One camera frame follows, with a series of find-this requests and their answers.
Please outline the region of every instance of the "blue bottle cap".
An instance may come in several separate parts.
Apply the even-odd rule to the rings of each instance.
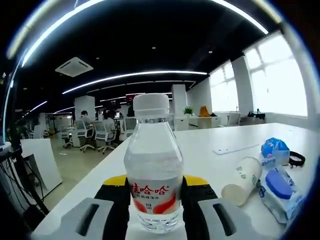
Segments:
[[[281,199],[290,199],[292,189],[284,177],[276,170],[270,170],[265,177],[266,185]]]

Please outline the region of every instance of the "white bottle cap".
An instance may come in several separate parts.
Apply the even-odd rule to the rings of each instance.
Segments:
[[[135,96],[133,110],[136,117],[166,117],[169,114],[169,98],[162,93],[146,93]]]

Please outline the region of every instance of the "air conditioner vent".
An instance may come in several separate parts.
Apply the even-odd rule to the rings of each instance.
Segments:
[[[75,56],[59,66],[55,71],[74,78],[93,69],[92,66]]]

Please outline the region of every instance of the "bottle label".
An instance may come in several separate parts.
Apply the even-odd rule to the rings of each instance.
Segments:
[[[146,214],[171,214],[180,207],[182,176],[145,180],[128,176],[136,209]]]

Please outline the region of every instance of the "potted plant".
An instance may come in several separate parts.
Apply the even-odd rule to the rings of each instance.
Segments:
[[[186,106],[183,110],[183,113],[187,115],[187,117],[191,116],[193,113],[193,109],[190,106]]]

